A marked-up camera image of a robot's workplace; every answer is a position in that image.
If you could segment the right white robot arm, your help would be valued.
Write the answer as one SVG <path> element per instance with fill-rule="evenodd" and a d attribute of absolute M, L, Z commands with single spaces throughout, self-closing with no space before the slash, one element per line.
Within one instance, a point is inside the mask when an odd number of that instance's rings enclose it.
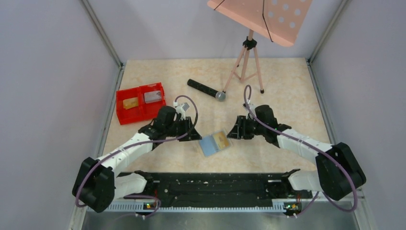
<path fill-rule="evenodd" d="M 260 105 L 253 113 L 239 115 L 231 131 L 231 139 L 253 139 L 262 136 L 280 148 L 307 159 L 316 166 L 315 171 L 293 170 L 287 180 L 293 190 L 323 192 L 328 198 L 339 201 L 366 183 L 349 145 L 323 143 L 302 135 L 291 126 L 279 123 L 268 105 Z"/>

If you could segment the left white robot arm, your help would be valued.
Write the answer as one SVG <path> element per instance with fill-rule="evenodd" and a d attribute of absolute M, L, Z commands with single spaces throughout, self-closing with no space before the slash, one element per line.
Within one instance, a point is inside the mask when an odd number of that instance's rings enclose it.
<path fill-rule="evenodd" d="M 118 198 L 142 193 L 147 185 L 145 176 L 136 172 L 125 176 L 120 173 L 165 142 L 201 140 L 195 129 L 197 122 L 186 116 L 188 107 L 187 103 L 161 107 L 157 117 L 124 144 L 99 158 L 86 158 L 72 189 L 76 206 L 100 213 Z"/>

